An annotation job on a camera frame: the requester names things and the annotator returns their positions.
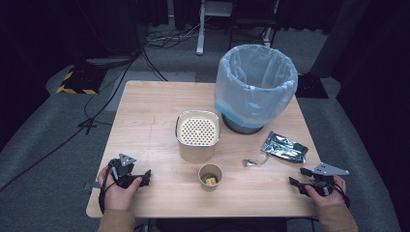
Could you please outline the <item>silver foil packet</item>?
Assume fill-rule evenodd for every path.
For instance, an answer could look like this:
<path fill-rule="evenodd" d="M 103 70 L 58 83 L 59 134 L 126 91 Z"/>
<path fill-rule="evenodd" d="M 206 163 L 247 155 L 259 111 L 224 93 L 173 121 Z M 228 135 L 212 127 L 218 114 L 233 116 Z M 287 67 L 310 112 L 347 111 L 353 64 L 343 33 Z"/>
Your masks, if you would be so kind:
<path fill-rule="evenodd" d="M 268 156 L 296 163 L 305 163 L 308 147 L 283 135 L 270 131 L 262 146 L 262 151 Z"/>

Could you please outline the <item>grey slanted post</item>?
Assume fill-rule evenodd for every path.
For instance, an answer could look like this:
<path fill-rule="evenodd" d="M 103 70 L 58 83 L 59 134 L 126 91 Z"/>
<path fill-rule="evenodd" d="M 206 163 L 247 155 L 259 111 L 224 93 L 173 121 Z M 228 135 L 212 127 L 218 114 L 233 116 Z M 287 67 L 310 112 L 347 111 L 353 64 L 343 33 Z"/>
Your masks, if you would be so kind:
<path fill-rule="evenodd" d="M 327 78 L 337 65 L 354 31 L 365 14 L 369 0 L 343 0 L 336 23 L 324 42 L 309 74 Z"/>

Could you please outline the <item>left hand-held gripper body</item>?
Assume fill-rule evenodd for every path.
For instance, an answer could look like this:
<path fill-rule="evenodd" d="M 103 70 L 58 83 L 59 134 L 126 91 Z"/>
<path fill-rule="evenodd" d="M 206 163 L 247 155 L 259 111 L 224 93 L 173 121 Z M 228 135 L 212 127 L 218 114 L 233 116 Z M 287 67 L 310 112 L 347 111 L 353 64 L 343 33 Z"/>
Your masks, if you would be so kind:
<path fill-rule="evenodd" d="M 127 189 L 131 183 L 138 178 L 138 175 L 132 175 L 135 158 L 120 154 L 118 159 L 112 159 L 108 166 L 112 171 L 114 182 L 122 189 Z"/>

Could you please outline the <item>white desk leg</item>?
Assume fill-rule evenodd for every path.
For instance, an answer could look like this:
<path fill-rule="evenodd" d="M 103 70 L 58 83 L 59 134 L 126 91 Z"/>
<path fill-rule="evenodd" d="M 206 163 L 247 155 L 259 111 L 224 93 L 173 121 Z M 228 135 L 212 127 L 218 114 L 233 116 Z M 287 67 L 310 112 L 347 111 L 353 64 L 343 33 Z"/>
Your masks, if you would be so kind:
<path fill-rule="evenodd" d="M 201 56 L 204 53 L 205 42 L 205 19 L 207 16 L 230 17 L 232 3 L 222 0 L 201 0 L 199 10 L 199 32 L 197 37 L 196 54 Z"/>

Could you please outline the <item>dark trash bin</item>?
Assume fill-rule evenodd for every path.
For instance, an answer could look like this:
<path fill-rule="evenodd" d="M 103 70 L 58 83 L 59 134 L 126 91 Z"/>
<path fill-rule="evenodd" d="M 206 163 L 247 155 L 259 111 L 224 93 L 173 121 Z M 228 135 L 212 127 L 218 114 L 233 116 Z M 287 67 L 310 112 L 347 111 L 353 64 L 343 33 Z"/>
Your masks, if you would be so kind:
<path fill-rule="evenodd" d="M 247 128 L 247 127 L 239 126 L 238 124 L 236 124 L 235 122 L 233 122 L 232 120 L 227 118 L 224 114 L 222 114 L 222 120 L 223 120 L 224 124 L 231 131 L 234 131 L 236 133 L 243 134 L 243 135 L 255 134 L 255 133 L 258 133 L 262 130 L 262 127 L 260 127 L 260 128 Z"/>

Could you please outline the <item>person's right hand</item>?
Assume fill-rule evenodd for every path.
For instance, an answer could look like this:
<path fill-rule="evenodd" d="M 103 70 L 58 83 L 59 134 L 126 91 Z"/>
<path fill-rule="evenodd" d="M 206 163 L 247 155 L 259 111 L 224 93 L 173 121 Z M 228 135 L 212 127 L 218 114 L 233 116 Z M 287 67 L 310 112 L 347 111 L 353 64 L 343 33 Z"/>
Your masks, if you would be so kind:
<path fill-rule="evenodd" d="M 321 196 L 313 187 L 305 186 L 305 190 L 317 207 L 345 204 L 343 198 L 343 194 L 346 193 L 345 181 L 339 176 L 335 176 L 334 180 L 336 187 L 338 187 L 338 190 L 334 190 L 330 195 L 327 196 Z"/>

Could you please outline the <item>dark chair frame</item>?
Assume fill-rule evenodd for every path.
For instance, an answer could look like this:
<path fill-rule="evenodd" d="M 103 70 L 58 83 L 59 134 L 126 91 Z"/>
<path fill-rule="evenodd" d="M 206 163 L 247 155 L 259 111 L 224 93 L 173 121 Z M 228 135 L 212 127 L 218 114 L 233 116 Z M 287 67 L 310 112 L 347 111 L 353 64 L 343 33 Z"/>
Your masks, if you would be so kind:
<path fill-rule="evenodd" d="M 279 0 L 232 0 L 229 18 L 229 44 L 231 48 L 235 29 L 262 28 L 262 43 L 271 47 L 278 30 Z"/>

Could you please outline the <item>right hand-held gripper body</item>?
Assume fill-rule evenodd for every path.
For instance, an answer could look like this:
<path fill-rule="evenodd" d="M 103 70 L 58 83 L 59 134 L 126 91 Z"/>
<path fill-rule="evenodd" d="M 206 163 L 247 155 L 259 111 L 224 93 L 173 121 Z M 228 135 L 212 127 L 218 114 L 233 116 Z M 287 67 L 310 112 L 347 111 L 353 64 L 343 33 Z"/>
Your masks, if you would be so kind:
<path fill-rule="evenodd" d="M 335 188 L 335 176 L 348 176 L 349 171 L 321 162 L 311 170 L 312 184 L 319 195 L 330 195 Z"/>

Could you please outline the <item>black yellow striped stand base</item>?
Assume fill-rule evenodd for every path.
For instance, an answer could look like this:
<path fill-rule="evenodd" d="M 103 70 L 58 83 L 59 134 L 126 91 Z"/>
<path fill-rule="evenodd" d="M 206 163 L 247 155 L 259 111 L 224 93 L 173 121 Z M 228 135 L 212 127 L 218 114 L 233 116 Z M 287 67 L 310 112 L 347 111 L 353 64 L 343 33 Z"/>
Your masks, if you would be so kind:
<path fill-rule="evenodd" d="M 97 95 L 107 69 L 92 68 L 83 71 L 71 68 L 57 89 L 57 93 Z"/>

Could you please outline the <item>trash bin with plastic liner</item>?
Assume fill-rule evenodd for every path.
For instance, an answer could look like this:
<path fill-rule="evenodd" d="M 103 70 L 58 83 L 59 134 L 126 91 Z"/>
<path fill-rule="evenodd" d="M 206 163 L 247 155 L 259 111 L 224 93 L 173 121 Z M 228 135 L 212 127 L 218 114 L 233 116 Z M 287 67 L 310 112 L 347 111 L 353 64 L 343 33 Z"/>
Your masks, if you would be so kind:
<path fill-rule="evenodd" d="M 289 57 L 259 44 L 231 48 L 221 58 L 215 109 L 230 123 L 259 129 L 274 121 L 298 88 L 298 72 Z"/>

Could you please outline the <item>beige container with perforated insert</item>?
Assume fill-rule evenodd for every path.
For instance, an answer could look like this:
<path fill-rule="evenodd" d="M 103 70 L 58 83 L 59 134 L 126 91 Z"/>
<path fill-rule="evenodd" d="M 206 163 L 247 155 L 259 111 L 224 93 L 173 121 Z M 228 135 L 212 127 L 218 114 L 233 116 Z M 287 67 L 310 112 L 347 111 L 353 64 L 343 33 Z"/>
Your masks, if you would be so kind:
<path fill-rule="evenodd" d="M 220 118 L 205 110 L 182 112 L 175 127 L 180 156 L 190 163 L 208 161 L 220 141 Z"/>

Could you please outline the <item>person's left hand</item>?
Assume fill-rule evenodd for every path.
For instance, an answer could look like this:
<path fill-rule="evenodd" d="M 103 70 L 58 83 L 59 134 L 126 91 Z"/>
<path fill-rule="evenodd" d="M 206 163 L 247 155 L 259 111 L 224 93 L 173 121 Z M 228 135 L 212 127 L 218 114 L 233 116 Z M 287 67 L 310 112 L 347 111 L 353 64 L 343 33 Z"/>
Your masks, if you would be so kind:
<path fill-rule="evenodd" d="M 128 211 L 142 179 L 136 178 L 128 188 L 121 188 L 116 185 L 110 172 L 111 170 L 106 166 L 98 175 L 98 182 L 103 192 L 104 211 Z"/>

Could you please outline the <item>brown paper cup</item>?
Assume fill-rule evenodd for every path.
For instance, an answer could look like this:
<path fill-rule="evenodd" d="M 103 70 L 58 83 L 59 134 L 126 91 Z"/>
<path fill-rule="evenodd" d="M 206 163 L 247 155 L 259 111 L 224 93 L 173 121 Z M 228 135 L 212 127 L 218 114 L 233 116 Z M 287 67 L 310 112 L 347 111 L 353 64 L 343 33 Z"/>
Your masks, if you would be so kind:
<path fill-rule="evenodd" d="M 222 180 L 220 167 L 214 163 L 206 163 L 199 168 L 198 179 L 201 187 L 206 191 L 213 191 Z"/>

